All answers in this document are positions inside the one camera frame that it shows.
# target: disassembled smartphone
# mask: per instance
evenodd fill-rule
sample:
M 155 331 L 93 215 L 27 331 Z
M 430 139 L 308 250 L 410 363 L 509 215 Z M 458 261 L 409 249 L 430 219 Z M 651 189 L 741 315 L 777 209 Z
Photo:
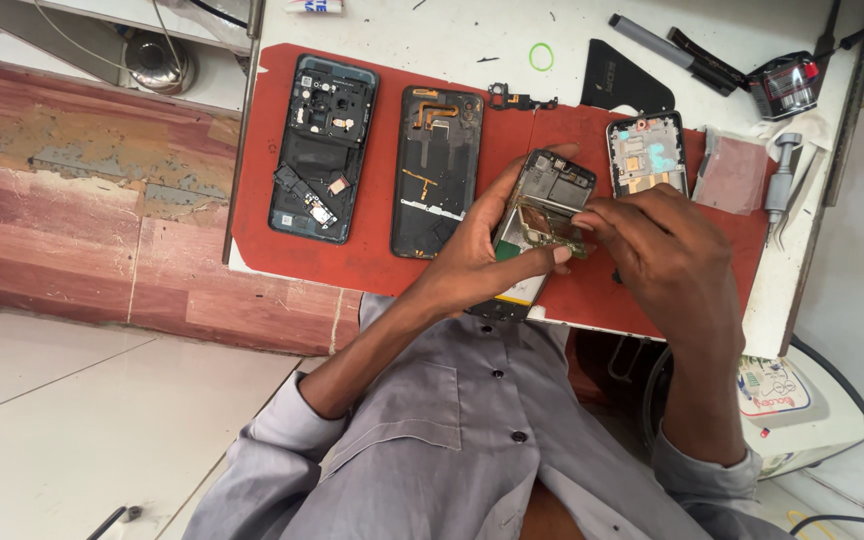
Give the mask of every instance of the disassembled smartphone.
M 534 247 L 558 244 L 585 259 L 582 231 L 572 215 L 595 189 L 595 173 L 541 148 L 529 153 L 492 238 L 498 261 L 511 259 Z M 470 315 L 521 323 L 543 292 L 548 276 L 524 279 L 491 300 L 465 312 Z
M 682 133 L 682 117 L 675 110 L 608 124 L 606 137 L 615 198 L 661 183 L 688 197 Z
M 389 249 L 433 259 L 475 199 L 482 96 L 407 86 L 395 163 Z
M 272 174 L 273 231 L 342 244 L 349 238 L 378 74 L 341 61 L 298 57 Z

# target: gray shirt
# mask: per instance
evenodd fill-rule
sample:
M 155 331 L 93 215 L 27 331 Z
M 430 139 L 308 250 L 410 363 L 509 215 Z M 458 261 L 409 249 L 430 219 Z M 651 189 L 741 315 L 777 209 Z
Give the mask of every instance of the gray shirt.
M 366 294 L 362 327 L 392 300 Z M 516 539 L 536 478 L 589 539 L 789 538 L 754 517 L 762 459 L 750 449 L 725 468 L 659 433 L 654 478 L 643 472 L 576 400 L 567 335 L 441 321 L 342 420 L 320 418 L 293 374 L 229 447 L 183 539 Z

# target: green rubber band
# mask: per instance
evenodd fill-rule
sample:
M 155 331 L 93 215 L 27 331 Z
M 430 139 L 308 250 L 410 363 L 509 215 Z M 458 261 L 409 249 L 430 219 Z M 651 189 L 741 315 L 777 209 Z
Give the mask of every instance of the green rubber band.
M 545 47 L 545 50 L 549 52 L 549 58 L 552 60 L 546 67 L 538 67 L 536 63 L 532 61 L 532 53 L 536 52 L 536 49 L 539 47 Z M 529 65 L 532 66 L 535 71 L 548 71 L 549 69 L 552 69 L 552 67 L 555 66 L 555 55 L 552 54 L 552 47 L 549 47 L 546 43 L 535 43 L 532 48 L 529 49 Z

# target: black phone case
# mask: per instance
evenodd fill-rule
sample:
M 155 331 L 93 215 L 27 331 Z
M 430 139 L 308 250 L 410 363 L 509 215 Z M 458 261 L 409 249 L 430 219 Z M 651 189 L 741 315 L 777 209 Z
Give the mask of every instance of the black phone case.
M 473 205 L 483 110 L 484 100 L 474 92 L 423 86 L 402 91 L 393 255 L 433 259 Z
M 302 198 L 277 183 L 269 207 L 268 223 L 273 231 L 333 244 L 349 239 L 378 82 L 378 73 L 371 69 L 299 55 L 278 163 L 292 168 L 336 221 L 323 227 Z M 353 126 L 343 126 L 349 119 Z M 333 193 L 330 185 L 340 177 L 347 186 Z
M 678 137 L 676 137 L 678 142 L 678 148 L 681 149 L 681 158 L 678 160 L 678 163 L 682 165 L 682 167 L 686 166 L 686 144 L 683 141 L 683 127 L 682 127 L 682 116 L 679 115 L 677 110 L 669 110 L 667 112 L 656 112 L 653 114 L 645 114 L 643 116 L 636 116 L 632 118 L 623 118 L 621 120 L 615 120 L 614 122 L 609 123 L 606 126 L 606 146 L 608 147 L 608 173 L 611 178 L 612 183 L 612 194 L 615 198 L 619 197 L 619 193 L 621 193 L 621 188 L 619 186 L 619 174 L 618 171 L 619 165 L 616 162 L 616 149 L 613 148 L 613 145 L 609 142 L 609 133 L 612 132 L 613 128 L 626 128 L 629 126 L 633 126 L 639 120 L 649 120 L 651 118 L 672 118 L 672 123 L 678 128 Z M 686 197 L 690 196 L 689 192 L 689 180 L 685 179 L 684 182 L 685 192 L 683 193 Z

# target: white workbench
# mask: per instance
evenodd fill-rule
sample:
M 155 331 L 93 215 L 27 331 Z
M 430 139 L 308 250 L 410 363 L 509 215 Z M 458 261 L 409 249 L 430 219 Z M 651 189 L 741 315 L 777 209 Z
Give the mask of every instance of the white workbench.
M 778 55 L 814 50 L 832 6 L 832 0 L 427 0 L 414 8 L 418 2 L 347 0 L 340 15 L 289 14 L 282 10 L 282 2 L 268 0 L 260 46 L 294 43 L 479 89 L 508 83 L 512 92 L 540 100 L 558 96 L 560 104 L 575 106 L 582 93 L 589 39 L 595 38 L 608 42 L 674 92 L 686 128 L 714 125 L 746 134 L 760 121 L 749 94 L 737 90 L 723 97 L 713 92 L 686 70 L 619 34 L 608 25 L 609 17 L 626 16 L 659 36 L 676 26 L 706 50 L 748 72 Z M 844 0 L 836 38 L 858 31 L 863 21 L 864 0 Z M 555 63 L 548 71 L 529 65 L 535 43 L 547 43 L 554 52 Z M 476 62 L 483 57 L 499 59 Z M 538 53 L 535 59 L 543 65 Z M 842 116 L 855 62 L 856 49 L 839 51 L 826 70 L 819 109 L 832 127 Z M 779 354 L 830 162 L 825 160 L 818 180 L 799 195 L 804 212 L 786 227 L 784 250 L 773 242 L 762 254 L 743 322 L 748 355 L 774 359 Z M 232 259 L 230 267 L 244 266 L 235 262 L 241 257 L 234 245 Z

